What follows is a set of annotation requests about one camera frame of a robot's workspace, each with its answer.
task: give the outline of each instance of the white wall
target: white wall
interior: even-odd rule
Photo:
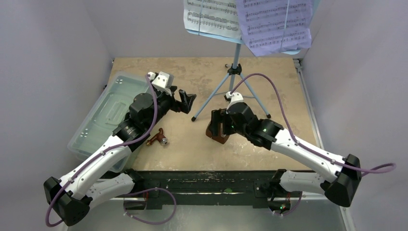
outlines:
[[[333,2],[326,0],[319,5],[311,24],[312,37]],[[184,29],[183,0],[84,0],[84,3],[113,57],[234,56],[234,43],[192,35]],[[301,51],[294,58],[305,53],[306,50]],[[241,56],[253,55],[242,46]]]
[[[304,59],[326,149],[365,168],[397,163],[361,182],[351,207],[359,231],[408,226],[407,9],[406,0],[338,0]]]
[[[42,184],[79,163],[66,146],[110,56],[81,0],[2,0],[0,30],[0,229],[45,230]]]

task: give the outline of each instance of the wooden table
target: wooden table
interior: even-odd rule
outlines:
[[[151,134],[163,128],[170,144],[162,147],[158,142],[144,145],[133,163],[135,170],[275,170],[279,168],[306,170],[306,166],[280,153],[253,146],[246,138],[234,134],[225,144],[205,135],[211,110],[225,108],[222,95],[215,96],[195,122],[197,112],[211,92],[227,73],[225,64],[233,58],[115,58],[111,78],[117,71],[144,76],[148,71],[164,71],[174,75],[173,85],[187,93],[197,94],[191,112],[186,115],[169,111],[153,128]],[[258,72],[272,79],[278,88],[284,110],[294,133],[303,140],[316,144],[306,100],[291,58],[241,58],[242,73]],[[252,85],[272,120],[286,127],[272,86],[262,77],[251,77]],[[227,91],[229,80],[219,92]],[[238,92],[250,96],[244,84]],[[266,118],[255,99],[245,99],[258,118]]]

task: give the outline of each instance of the transparent plastic bin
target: transparent plastic bin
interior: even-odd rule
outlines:
[[[117,72],[75,132],[68,149],[74,152],[78,159],[86,160],[105,143],[122,122],[135,96],[147,92],[148,89],[149,85],[144,77]],[[127,163],[130,167],[139,151],[140,148],[118,161],[110,171],[120,172]]]

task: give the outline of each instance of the sheet music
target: sheet music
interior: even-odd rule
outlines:
[[[255,56],[310,48],[313,0],[236,0],[242,39]]]
[[[235,0],[184,0],[184,27],[233,39],[241,38]]]

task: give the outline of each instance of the purple cable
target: purple cable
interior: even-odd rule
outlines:
[[[247,75],[245,78],[243,78],[243,79],[232,89],[231,93],[233,93],[247,78],[249,78],[249,77],[251,77],[251,76],[262,76],[262,77],[264,77],[265,79],[267,79],[267,80],[269,81],[269,83],[271,83],[273,89],[275,90],[276,96],[277,96],[277,98],[278,98],[279,106],[281,107],[281,108],[280,108],[280,111],[282,112],[283,119],[285,120],[286,126],[288,127],[288,131],[289,131],[290,136],[291,136],[291,138],[293,139],[293,141],[296,142],[296,143],[297,143],[300,147],[302,147],[303,149],[305,149],[305,150],[307,150],[307,151],[309,151],[309,152],[311,152],[311,153],[313,153],[313,154],[316,154],[317,156],[320,156],[320,157],[323,158],[323,159],[326,159],[326,160],[328,160],[328,161],[332,161],[330,158],[326,157],[325,155],[320,154],[320,153],[318,153],[318,152],[316,152],[316,151],[314,151],[314,150],[312,150],[312,149],[306,147],[305,145],[303,145],[301,142],[299,142],[299,141],[296,139],[296,137],[295,137],[295,135],[294,135],[294,133],[293,133],[293,131],[292,131],[292,128],[291,128],[291,126],[289,125],[288,119],[286,118],[285,111],[283,110],[283,104],[282,104],[282,101],[281,101],[281,97],[279,96],[278,89],[276,88],[276,86],[275,86],[275,84],[272,82],[272,80],[271,80],[270,78],[268,78],[266,75],[261,74],[261,73],[253,73],[253,74]],[[394,169],[396,168],[396,164],[395,164],[395,163],[387,163],[387,164],[379,165],[379,166],[376,166],[376,167],[374,167],[374,168],[372,168],[372,169],[364,169],[364,168],[354,167],[354,166],[350,166],[350,165],[346,165],[346,164],[340,163],[340,162],[338,162],[338,161],[334,161],[334,164],[337,164],[337,165],[340,165],[340,166],[343,166],[343,167],[346,167],[346,168],[349,168],[349,169],[352,169],[352,170],[355,170],[355,171],[364,172],[363,174],[361,174],[362,177],[365,176],[365,175],[367,175],[367,174],[369,174],[369,173],[380,174],[380,173],[391,172],[392,170],[394,170]],[[285,213],[284,216],[290,214],[291,212],[293,212],[293,211],[296,209],[296,207],[300,204],[301,198],[302,198],[302,195],[300,195],[299,200],[296,202],[296,204],[294,205],[294,207],[293,207],[289,212]]]
[[[105,153],[105,152],[108,152],[108,151],[110,151],[110,150],[112,150],[112,149],[114,149],[114,148],[121,147],[121,146],[127,146],[127,145],[134,144],[134,143],[137,143],[137,142],[143,140],[146,136],[148,136],[148,134],[152,131],[153,127],[155,126],[155,124],[156,124],[156,119],[157,119],[157,97],[156,97],[156,93],[154,92],[153,85],[152,85],[152,83],[150,82],[149,76],[150,76],[150,75],[147,74],[147,75],[145,75],[144,77],[146,78],[146,81],[147,81],[148,84],[149,84],[150,91],[152,92],[153,105],[154,105],[154,114],[153,114],[152,124],[150,125],[149,129],[148,129],[142,136],[140,136],[139,138],[135,139],[134,141],[124,142],[124,143],[121,143],[121,144],[117,144],[117,145],[114,145],[114,146],[110,146],[110,147],[106,148],[106,149],[103,151],[104,153]],[[60,195],[62,194],[62,192],[68,187],[68,185],[69,185],[71,182],[73,182],[73,180],[74,180],[75,178],[77,178],[77,176],[78,176],[86,167],[88,167],[91,163],[93,163],[93,162],[94,162],[96,159],[98,159],[101,155],[102,155],[101,153],[98,153],[96,156],[94,156],[92,159],[90,159],[88,162],[86,162],[86,163],[85,163],[80,169],[78,169],[78,171],[76,171],[76,173],[71,177],[72,181],[68,181],[68,182],[57,192],[57,194],[54,196],[54,198],[52,199],[52,201],[51,201],[51,203],[50,203],[50,206],[48,206],[47,214],[45,215],[45,224],[46,224],[48,227],[55,227],[55,226],[61,224],[62,221],[63,221],[63,220],[61,219],[60,221],[58,221],[58,222],[56,222],[56,223],[54,223],[54,224],[51,224],[51,223],[50,223],[50,213],[51,213],[52,207],[54,206],[55,202],[56,202],[57,199],[60,197]]]
[[[174,217],[175,213],[176,213],[177,204],[176,204],[176,198],[175,198],[174,195],[173,195],[171,192],[169,192],[168,190],[162,189],[162,188],[153,188],[153,189],[146,189],[146,190],[143,190],[143,191],[140,191],[140,192],[134,192],[134,193],[125,194],[125,195],[123,195],[123,196],[135,196],[135,195],[138,195],[138,194],[141,194],[141,193],[146,193],[146,192],[153,191],[153,190],[164,191],[164,192],[168,193],[168,194],[171,196],[171,199],[173,199],[174,209],[173,209],[173,212],[171,213],[171,215],[170,215],[167,219],[165,219],[165,220],[163,220],[163,221],[160,221],[160,222],[152,222],[152,221],[142,220],[142,219],[140,219],[140,218],[137,218],[137,217],[135,217],[135,216],[129,214],[129,213],[126,211],[125,203],[123,203],[123,210],[125,211],[125,214],[128,215],[130,218],[133,218],[133,219],[135,219],[135,220],[138,220],[138,221],[143,222],[143,223],[148,224],[148,225],[161,225],[161,224],[164,224],[164,223],[168,222],[169,220],[171,220],[171,219]]]

